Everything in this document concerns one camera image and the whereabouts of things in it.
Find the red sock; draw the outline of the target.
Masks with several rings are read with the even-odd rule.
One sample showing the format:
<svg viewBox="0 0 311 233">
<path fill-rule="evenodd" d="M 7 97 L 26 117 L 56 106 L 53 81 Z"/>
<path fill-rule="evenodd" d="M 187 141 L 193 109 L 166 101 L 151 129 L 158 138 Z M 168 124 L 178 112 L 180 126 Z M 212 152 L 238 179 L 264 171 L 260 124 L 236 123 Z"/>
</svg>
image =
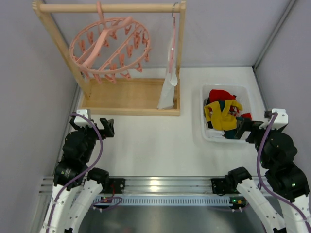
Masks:
<svg viewBox="0 0 311 233">
<path fill-rule="evenodd" d="M 244 114 L 241 114 L 241 117 L 244 118 L 244 119 L 252 120 L 252 115 L 251 115 L 251 113 L 244 113 Z"/>
<path fill-rule="evenodd" d="M 218 101 L 220 109 L 221 111 L 223 111 L 226 100 L 236 100 L 236 96 L 231 95 L 229 92 L 225 90 L 212 89 L 209 93 L 209 99 L 207 103 Z"/>
</svg>

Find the dark green sock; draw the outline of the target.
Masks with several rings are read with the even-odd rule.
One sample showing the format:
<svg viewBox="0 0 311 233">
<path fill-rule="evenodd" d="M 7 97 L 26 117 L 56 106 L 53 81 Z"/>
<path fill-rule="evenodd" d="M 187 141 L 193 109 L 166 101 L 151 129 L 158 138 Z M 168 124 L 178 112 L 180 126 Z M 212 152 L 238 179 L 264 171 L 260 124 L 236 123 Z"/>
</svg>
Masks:
<svg viewBox="0 0 311 233">
<path fill-rule="evenodd" d="M 224 131 L 224 133 L 225 133 L 225 138 L 227 138 L 227 139 L 234 139 L 235 138 L 236 129 L 233 129 L 233 130 L 230 130 L 230 131 Z"/>
</svg>

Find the yellow sock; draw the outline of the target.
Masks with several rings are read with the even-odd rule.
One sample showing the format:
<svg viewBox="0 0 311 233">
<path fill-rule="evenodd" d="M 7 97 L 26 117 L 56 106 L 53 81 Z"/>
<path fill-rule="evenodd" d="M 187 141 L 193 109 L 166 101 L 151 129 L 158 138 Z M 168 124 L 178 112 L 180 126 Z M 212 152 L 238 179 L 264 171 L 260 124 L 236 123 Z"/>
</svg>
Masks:
<svg viewBox="0 0 311 233">
<path fill-rule="evenodd" d="M 236 118 L 230 113 L 231 106 L 236 107 L 239 111 L 243 110 L 243 106 L 236 100 L 226 100 L 225 107 L 221 113 L 221 130 L 223 131 L 230 131 L 236 129 L 237 127 L 237 120 Z"/>
<path fill-rule="evenodd" d="M 218 101 L 212 102 L 204 107 L 207 122 L 210 122 L 213 129 L 222 131 L 222 111 Z"/>
</svg>

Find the pink round clip hanger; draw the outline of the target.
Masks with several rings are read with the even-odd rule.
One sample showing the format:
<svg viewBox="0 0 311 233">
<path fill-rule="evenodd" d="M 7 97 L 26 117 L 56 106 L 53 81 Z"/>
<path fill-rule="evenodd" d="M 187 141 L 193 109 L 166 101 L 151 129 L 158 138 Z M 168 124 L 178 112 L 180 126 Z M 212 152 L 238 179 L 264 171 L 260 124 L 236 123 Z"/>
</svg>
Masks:
<svg viewBox="0 0 311 233">
<path fill-rule="evenodd" d="M 131 79 L 130 70 L 142 72 L 149 61 L 151 37 L 146 27 L 128 17 L 105 18 L 97 2 L 99 21 L 83 28 L 72 40 L 69 54 L 82 75 L 101 84 L 107 79 Z"/>
</svg>

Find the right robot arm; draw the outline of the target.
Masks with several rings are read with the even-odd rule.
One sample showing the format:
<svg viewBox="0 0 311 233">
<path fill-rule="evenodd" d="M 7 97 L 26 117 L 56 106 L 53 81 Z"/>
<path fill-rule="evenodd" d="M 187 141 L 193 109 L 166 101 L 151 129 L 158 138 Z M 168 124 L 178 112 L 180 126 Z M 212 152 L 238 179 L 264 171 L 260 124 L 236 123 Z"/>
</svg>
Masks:
<svg viewBox="0 0 311 233">
<path fill-rule="evenodd" d="M 244 167 L 231 170 L 225 179 L 231 191 L 242 194 L 268 233 L 309 233 L 309 185 L 304 172 L 294 163 L 297 148 L 282 129 L 273 129 L 274 118 L 267 127 L 261 121 L 239 119 L 236 138 L 244 132 L 246 142 L 258 152 L 257 168 L 266 169 L 267 187 L 258 175 L 256 183 Z"/>
</svg>

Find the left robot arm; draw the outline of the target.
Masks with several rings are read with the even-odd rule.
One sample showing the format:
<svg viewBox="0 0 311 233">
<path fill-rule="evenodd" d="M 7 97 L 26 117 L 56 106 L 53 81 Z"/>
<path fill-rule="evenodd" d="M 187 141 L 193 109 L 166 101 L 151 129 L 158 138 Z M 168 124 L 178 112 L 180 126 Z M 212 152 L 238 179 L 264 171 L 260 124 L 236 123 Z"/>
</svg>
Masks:
<svg viewBox="0 0 311 233">
<path fill-rule="evenodd" d="M 63 156 L 53 179 L 52 197 L 40 232 L 76 233 L 95 197 L 109 186 L 108 171 L 87 163 L 96 142 L 114 137 L 114 120 L 100 119 L 103 129 L 78 113 L 71 115 L 73 132 L 65 138 Z"/>
</svg>

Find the white cloth on hanger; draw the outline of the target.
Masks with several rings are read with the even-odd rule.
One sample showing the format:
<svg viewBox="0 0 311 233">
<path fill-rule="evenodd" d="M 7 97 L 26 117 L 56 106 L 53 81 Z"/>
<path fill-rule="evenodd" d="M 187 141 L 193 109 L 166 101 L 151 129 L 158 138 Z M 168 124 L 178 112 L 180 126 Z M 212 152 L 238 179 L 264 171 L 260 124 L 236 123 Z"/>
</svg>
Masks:
<svg viewBox="0 0 311 233">
<path fill-rule="evenodd" d="M 161 95 L 159 99 L 158 109 L 172 109 L 174 106 L 174 89 L 178 84 L 176 75 L 175 58 L 173 70 L 170 72 L 170 54 L 171 54 L 172 39 L 168 47 L 167 66 L 165 71 L 165 80 L 162 86 Z"/>
</svg>

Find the pink metal-hook hanger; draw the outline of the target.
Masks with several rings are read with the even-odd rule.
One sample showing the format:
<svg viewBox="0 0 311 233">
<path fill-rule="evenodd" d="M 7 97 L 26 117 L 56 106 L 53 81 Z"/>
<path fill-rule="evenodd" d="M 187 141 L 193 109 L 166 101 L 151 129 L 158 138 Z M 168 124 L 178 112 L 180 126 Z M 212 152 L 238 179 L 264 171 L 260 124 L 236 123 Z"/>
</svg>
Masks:
<svg viewBox="0 0 311 233">
<path fill-rule="evenodd" d="M 174 53 L 175 53 L 175 36 L 176 36 L 176 20 L 175 20 L 175 6 L 177 5 L 177 2 L 173 4 L 172 8 L 172 18 L 173 18 L 173 32 L 172 32 L 172 46 L 171 46 L 171 54 L 170 54 L 170 72 L 173 70 L 173 64 L 174 64 Z"/>
</svg>

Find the wooden clothes rack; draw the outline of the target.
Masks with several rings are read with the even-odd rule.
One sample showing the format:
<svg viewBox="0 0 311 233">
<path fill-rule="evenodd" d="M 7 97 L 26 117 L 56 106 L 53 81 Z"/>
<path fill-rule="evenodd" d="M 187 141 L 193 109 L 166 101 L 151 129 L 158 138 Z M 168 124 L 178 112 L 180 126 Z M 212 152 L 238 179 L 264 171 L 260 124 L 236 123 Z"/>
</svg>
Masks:
<svg viewBox="0 0 311 233">
<path fill-rule="evenodd" d="M 166 116 L 180 115 L 180 87 L 174 89 L 174 106 L 172 109 L 158 109 L 164 78 L 157 69 L 145 69 L 142 72 L 130 70 L 131 79 L 118 77 L 116 84 L 107 79 L 102 83 L 88 80 L 80 72 L 69 54 L 70 44 L 66 43 L 58 29 L 53 13 L 97 13 L 97 4 L 46 4 L 39 0 L 32 3 L 37 17 L 57 46 L 66 65 L 73 74 L 83 96 L 81 108 L 86 108 L 98 115 L 132 115 L 132 116 Z M 172 13 L 173 4 L 102 4 L 103 13 Z M 180 14 L 177 51 L 182 51 L 186 3 L 177 3 L 175 13 Z"/>
</svg>

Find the white plastic basket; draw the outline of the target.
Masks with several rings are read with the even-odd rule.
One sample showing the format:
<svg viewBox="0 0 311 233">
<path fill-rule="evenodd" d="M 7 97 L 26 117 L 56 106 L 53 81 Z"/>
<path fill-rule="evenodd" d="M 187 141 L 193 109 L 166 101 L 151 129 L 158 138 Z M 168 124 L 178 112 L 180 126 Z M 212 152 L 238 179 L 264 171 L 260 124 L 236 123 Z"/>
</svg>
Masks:
<svg viewBox="0 0 311 233">
<path fill-rule="evenodd" d="M 246 87 L 242 85 L 233 84 L 205 84 L 200 90 L 201 95 L 201 132 L 205 140 L 218 143 L 245 143 L 246 138 L 249 136 L 250 132 L 245 132 L 241 139 L 227 139 L 225 138 L 224 131 L 218 131 L 213 129 L 210 122 L 207 122 L 204 107 L 208 105 L 209 93 L 212 89 L 225 90 L 231 95 L 236 96 L 236 101 L 238 101 L 242 106 L 243 110 L 238 111 L 236 108 L 231 107 L 231 114 L 236 116 L 236 119 L 242 119 L 241 114 L 251 113 L 252 118 L 254 116 L 254 104 L 250 101 L 250 93 Z"/>
</svg>

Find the aluminium mounting rail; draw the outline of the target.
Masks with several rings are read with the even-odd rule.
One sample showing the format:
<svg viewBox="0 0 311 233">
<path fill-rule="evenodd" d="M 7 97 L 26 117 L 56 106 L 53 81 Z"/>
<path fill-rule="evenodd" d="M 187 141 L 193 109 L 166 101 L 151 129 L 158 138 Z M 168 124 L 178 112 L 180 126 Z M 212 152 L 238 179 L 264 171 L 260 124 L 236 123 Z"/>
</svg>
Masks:
<svg viewBox="0 0 311 233">
<path fill-rule="evenodd" d="M 115 194 L 129 196 L 174 196 L 174 195 L 214 195 L 213 179 L 224 176 L 201 177 L 110 177 L 110 185 Z"/>
</svg>

